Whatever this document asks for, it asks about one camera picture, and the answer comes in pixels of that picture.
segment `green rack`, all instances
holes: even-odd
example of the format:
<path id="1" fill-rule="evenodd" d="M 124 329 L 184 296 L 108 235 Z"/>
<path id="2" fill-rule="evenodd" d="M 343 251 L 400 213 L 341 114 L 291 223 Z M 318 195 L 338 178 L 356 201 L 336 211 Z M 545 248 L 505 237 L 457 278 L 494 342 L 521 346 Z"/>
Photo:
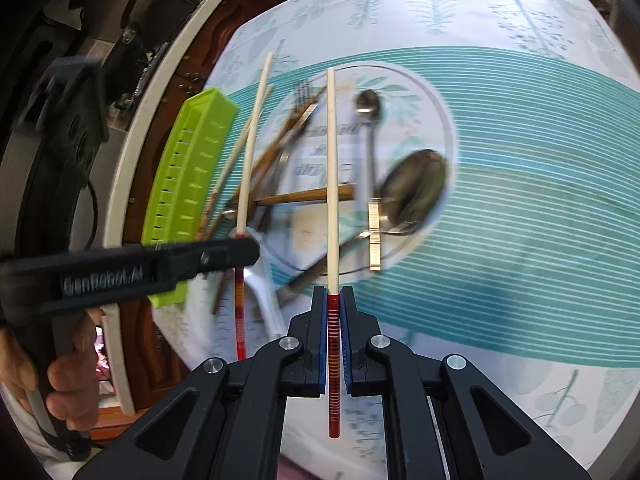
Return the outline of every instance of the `green rack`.
<path id="1" fill-rule="evenodd" d="M 238 110 L 217 88 L 182 104 L 156 171 L 143 244 L 195 239 L 211 177 Z M 149 300 L 153 306 L 180 303 L 186 291 L 186 284 L 179 283 L 175 290 L 149 296 Z"/>

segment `teal striped tablecloth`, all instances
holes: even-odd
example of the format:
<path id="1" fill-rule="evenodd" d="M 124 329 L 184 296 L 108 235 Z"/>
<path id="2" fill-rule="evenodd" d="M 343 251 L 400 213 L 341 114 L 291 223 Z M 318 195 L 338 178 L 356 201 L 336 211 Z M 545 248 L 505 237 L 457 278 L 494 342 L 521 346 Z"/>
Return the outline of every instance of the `teal striped tablecloth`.
<path id="1" fill-rule="evenodd" d="M 556 362 L 640 366 L 640 95 L 561 60 L 480 47 L 370 52 L 276 76 L 262 123 L 296 82 L 376 60 L 431 82 L 460 142 L 456 187 L 434 231 L 354 284 L 382 321 Z M 223 156 L 248 117 L 240 105 Z M 239 166 L 226 192 L 239 183 Z M 276 267 L 275 280 L 290 274 Z"/>

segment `stainless steel spoon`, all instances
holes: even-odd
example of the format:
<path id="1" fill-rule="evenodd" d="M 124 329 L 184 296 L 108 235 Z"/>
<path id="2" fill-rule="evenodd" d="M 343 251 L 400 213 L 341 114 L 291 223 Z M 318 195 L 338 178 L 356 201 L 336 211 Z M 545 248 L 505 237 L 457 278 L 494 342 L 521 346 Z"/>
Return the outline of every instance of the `stainless steel spoon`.
<path id="1" fill-rule="evenodd" d="M 376 128 L 380 122 L 380 97 L 373 90 L 363 90 L 356 96 L 356 111 L 367 128 L 369 150 L 370 196 L 367 204 L 369 218 L 369 270 L 382 270 L 382 248 L 380 247 L 380 200 L 376 172 Z"/>
<path id="2" fill-rule="evenodd" d="M 416 232 L 436 205 L 447 175 L 446 160 L 433 150 L 419 150 L 401 160 L 380 187 L 382 234 L 408 236 Z M 340 245 L 340 256 L 369 238 L 363 231 Z M 326 272 L 326 254 L 276 291 L 280 306 Z"/>

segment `red chopstick tip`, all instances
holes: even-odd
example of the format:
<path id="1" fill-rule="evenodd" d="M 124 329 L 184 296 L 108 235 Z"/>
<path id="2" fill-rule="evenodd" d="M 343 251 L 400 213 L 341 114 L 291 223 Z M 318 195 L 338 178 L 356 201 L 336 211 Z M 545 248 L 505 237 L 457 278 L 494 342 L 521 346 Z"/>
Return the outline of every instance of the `red chopstick tip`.
<path id="1" fill-rule="evenodd" d="M 246 358 L 246 347 L 244 344 L 244 267 L 236 267 L 234 281 L 236 349 L 238 351 L 238 360 L 243 361 Z"/>
<path id="2" fill-rule="evenodd" d="M 340 437 L 340 419 L 329 420 L 329 437 L 330 438 Z"/>

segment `human hand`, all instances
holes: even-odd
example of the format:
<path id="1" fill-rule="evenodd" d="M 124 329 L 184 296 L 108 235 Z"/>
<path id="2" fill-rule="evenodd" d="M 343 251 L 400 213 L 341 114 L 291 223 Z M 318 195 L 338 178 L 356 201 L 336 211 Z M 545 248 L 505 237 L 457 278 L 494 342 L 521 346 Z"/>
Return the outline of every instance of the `human hand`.
<path id="1" fill-rule="evenodd" d="M 90 430 L 98 420 L 98 379 L 95 364 L 95 323 L 85 314 L 74 333 L 75 350 L 49 365 L 55 391 L 46 399 L 51 415 L 66 420 L 70 430 Z M 38 387 L 33 362 L 7 329 L 0 329 L 0 381 L 31 413 L 25 391 Z"/>

